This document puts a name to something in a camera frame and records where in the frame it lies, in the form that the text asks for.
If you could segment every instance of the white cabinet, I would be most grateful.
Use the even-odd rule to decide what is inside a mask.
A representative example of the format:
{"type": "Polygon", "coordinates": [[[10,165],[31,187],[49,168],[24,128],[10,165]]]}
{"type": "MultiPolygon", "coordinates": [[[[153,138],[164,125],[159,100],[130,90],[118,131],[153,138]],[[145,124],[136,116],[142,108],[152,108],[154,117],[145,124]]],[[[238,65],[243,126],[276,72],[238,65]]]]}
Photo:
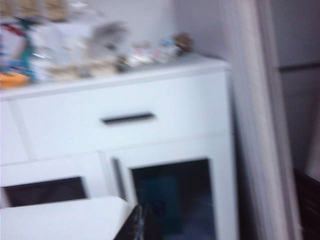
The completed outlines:
{"type": "Polygon", "coordinates": [[[229,133],[226,72],[16,100],[37,158],[229,133]],[[101,119],[151,113],[140,121],[101,119]]]}
{"type": "Polygon", "coordinates": [[[26,162],[1,168],[1,187],[82,177],[89,198],[109,195],[97,153],[26,162]]]}
{"type": "MultiPolygon", "coordinates": [[[[188,192],[192,194],[194,191],[204,187],[206,183],[200,182],[200,185],[197,185],[197,181],[205,179],[207,174],[209,178],[208,181],[210,182],[209,192],[206,193],[204,198],[200,198],[200,200],[198,198],[199,192],[197,192],[195,198],[197,198],[197,201],[205,202],[204,204],[207,206],[206,209],[212,212],[215,234],[218,236],[217,239],[231,240],[236,239],[237,236],[236,175],[232,141],[233,138],[231,135],[224,135],[134,147],[119,152],[106,152],[105,155],[106,160],[117,159],[119,163],[120,172],[118,176],[113,176],[117,178],[114,179],[113,182],[117,184],[115,188],[118,187],[119,194],[122,191],[121,188],[124,188],[124,196],[122,197],[132,205],[137,204],[137,202],[143,204],[144,200],[138,201],[137,192],[143,192],[141,194],[145,196],[148,194],[146,193],[148,191],[146,188],[149,190],[150,188],[154,188],[151,190],[152,198],[158,197],[160,199],[153,199],[152,201],[157,201],[158,203],[161,201],[165,202],[162,206],[163,212],[167,211],[166,208],[170,208],[169,201],[175,201],[175,199],[179,198],[180,199],[176,201],[180,203],[173,204],[176,204],[174,206],[175,208],[181,208],[178,212],[183,212],[184,209],[182,206],[186,205],[186,199],[194,197],[188,192]],[[201,162],[204,160],[207,161],[207,168],[198,168],[197,161],[201,162]],[[193,165],[191,167],[183,165],[188,163],[192,163],[193,165]],[[183,177],[177,177],[179,178],[178,180],[174,179],[174,174],[181,175],[183,171],[188,172],[185,173],[183,177]],[[137,178],[139,178],[139,176],[142,176],[144,183],[149,179],[153,182],[148,186],[144,185],[144,188],[138,184],[139,179],[137,178]],[[171,193],[170,199],[163,200],[162,198],[166,198],[166,196],[162,196],[161,198],[161,193],[159,193],[161,191],[171,193]]],[[[192,207],[198,210],[198,206],[194,202],[195,201],[192,202],[192,207]]],[[[188,233],[188,224],[185,226],[184,231],[188,233]]]]}
{"type": "Polygon", "coordinates": [[[11,106],[7,101],[2,101],[0,105],[1,165],[26,162],[28,156],[11,106]]]}

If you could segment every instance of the figurine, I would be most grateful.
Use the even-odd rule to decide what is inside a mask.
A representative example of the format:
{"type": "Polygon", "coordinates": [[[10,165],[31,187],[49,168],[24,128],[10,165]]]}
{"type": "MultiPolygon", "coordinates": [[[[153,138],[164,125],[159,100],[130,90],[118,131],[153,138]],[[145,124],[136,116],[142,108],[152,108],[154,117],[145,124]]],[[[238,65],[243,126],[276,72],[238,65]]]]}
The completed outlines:
{"type": "Polygon", "coordinates": [[[177,45],[183,52],[191,52],[194,41],[190,38],[190,35],[186,32],[179,33],[174,36],[175,45],[177,45]]]}

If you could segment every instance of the black object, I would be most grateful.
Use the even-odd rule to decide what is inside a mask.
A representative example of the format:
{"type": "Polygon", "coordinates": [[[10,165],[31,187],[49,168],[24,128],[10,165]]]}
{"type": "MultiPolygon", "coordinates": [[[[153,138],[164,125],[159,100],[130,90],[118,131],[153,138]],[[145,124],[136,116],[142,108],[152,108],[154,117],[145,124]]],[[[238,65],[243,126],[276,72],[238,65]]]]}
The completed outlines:
{"type": "Polygon", "coordinates": [[[132,122],[132,121],[148,120],[154,117],[155,115],[152,112],[140,112],[132,115],[103,118],[101,119],[101,121],[106,125],[112,125],[112,124],[120,124],[125,122],[132,122]]]}
{"type": "Polygon", "coordinates": [[[148,205],[134,207],[114,240],[163,240],[154,213],[148,205]]]}
{"type": "Polygon", "coordinates": [[[81,177],[6,186],[11,207],[86,199],[81,177]]]}
{"type": "Polygon", "coordinates": [[[304,240],[320,239],[320,182],[294,170],[304,240]]]}

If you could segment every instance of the dark glass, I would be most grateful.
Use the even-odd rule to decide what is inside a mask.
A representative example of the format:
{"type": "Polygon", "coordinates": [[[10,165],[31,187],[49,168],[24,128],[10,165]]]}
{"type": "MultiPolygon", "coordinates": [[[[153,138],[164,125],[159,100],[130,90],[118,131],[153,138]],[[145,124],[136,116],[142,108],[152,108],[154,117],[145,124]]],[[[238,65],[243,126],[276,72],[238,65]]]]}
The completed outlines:
{"type": "Polygon", "coordinates": [[[132,169],[137,200],[150,204],[165,240],[214,240],[207,159],[132,169]]]}

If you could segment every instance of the black handle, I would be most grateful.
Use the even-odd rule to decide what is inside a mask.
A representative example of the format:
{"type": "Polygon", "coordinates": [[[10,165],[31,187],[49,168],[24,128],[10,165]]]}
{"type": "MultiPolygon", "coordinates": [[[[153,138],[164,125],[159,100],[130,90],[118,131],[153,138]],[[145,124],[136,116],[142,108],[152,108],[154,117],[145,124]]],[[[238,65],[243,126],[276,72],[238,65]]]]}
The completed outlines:
{"type": "Polygon", "coordinates": [[[154,118],[155,115],[152,112],[139,112],[135,114],[125,115],[125,116],[114,116],[103,118],[101,121],[106,125],[112,124],[121,124],[125,122],[133,122],[133,121],[141,121],[141,120],[148,120],[154,118]]]}

